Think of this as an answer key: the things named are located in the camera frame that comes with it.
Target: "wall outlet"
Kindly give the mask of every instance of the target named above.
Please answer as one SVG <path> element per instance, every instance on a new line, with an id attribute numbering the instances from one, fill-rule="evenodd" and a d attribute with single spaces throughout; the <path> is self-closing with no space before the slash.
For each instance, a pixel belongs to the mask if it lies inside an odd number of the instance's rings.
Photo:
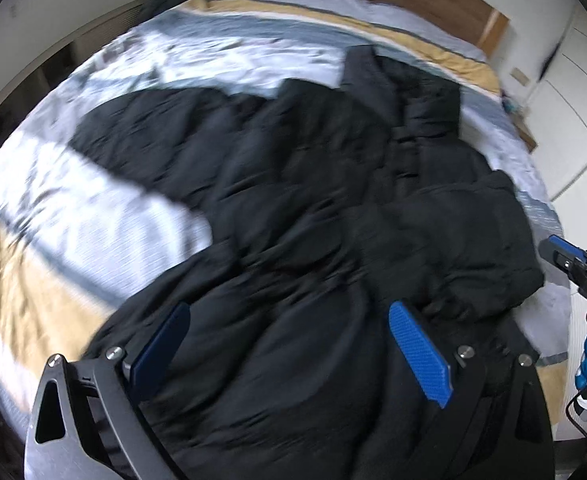
<path id="1" fill-rule="evenodd" d="M 519 68 L 514 68 L 511 71 L 511 76 L 513 77 L 513 79 L 518 81 L 522 86 L 527 86 L 529 84 L 529 81 L 531 81 L 528 78 L 528 76 Z"/>

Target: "bed sheet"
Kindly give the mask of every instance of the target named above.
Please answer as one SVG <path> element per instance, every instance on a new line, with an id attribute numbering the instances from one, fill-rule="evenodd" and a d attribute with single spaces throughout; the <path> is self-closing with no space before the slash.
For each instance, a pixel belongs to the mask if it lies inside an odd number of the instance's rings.
<path id="1" fill-rule="evenodd" d="M 169 10 L 87 60 L 0 149 L 0 408 L 21 437 L 46 358 L 54 352 L 78 358 L 124 299 L 211 243 L 199 212 L 114 179 L 67 146 L 85 113 L 119 95 L 211 86 L 269 97 L 285 78 L 336 88 L 346 49 L 374 44 L 379 54 L 461 83 L 462 137 L 512 177 L 536 238 L 561 234 L 482 56 L 465 57 L 449 43 L 438 53 L 433 30 L 415 30 L 411 20 L 401 30 L 395 7 L 384 6 L 383 17 L 368 9 L 373 21 L 363 28 L 366 16 L 336 21 L 334 0 L 320 1 L 323 8 L 315 9 L 322 6 L 310 0 L 304 7 L 191 0 Z M 257 3 L 286 9 L 256 10 Z M 385 28 L 389 16 L 396 20 L 393 35 Z M 566 280 L 545 272 L 545 287 L 514 316 L 555 383 L 555 366 L 566 360 L 571 308 Z"/>

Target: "wrinkled sheet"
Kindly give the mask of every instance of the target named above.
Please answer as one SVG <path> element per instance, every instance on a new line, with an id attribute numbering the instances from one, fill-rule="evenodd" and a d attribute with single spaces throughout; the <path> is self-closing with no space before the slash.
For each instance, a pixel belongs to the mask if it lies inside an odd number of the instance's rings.
<path id="1" fill-rule="evenodd" d="M 30 113 L 0 149 L 0 407 L 19 435 L 46 357 L 78 358 L 125 298 L 211 243 L 199 212 L 115 180 L 71 150 L 83 115 L 144 88 L 211 86 L 269 97 L 285 78 L 336 88 L 346 48 L 365 43 L 318 23 L 174 9 L 107 45 Z M 376 49 L 446 76 L 406 49 Z M 514 180 L 535 236 L 561 233 L 499 101 L 464 86 L 461 114 L 462 138 Z M 568 283 L 545 272 L 549 282 L 515 318 L 541 363 L 552 364 L 566 359 L 571 308 Z"/>

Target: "blue textured pad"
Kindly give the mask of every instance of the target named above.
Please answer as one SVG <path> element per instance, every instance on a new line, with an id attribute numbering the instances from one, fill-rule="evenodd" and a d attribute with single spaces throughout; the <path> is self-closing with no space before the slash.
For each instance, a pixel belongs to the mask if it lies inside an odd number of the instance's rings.
<path id="1" fill-rule="evenodd" d="M 449 364 L 400 301 L 389 309 L 389 328 L 427 399 L 444 408 L 453 392 Z"/>

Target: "black puffer jacket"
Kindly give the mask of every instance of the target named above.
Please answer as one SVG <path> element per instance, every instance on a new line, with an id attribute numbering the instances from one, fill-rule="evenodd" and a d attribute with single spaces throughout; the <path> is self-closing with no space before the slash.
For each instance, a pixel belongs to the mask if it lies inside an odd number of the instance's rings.
<path id="1" fill-rule="evenodd" d="M 512 183 L 457 139 L 456 85 L 391 65 L 391 119 L 348 85 L 289 80 L 273 101 L 137 92 L 72 141 L 211 222 L 214 244 L 129 298 L 86 352 L 191 305 L 143 407 L 190 479 L 403 478 L 436 408 L 391 337 L 392 301 L 474 345 L 488 396 L 526 345 L 505 313 L 543 278 Z"/>

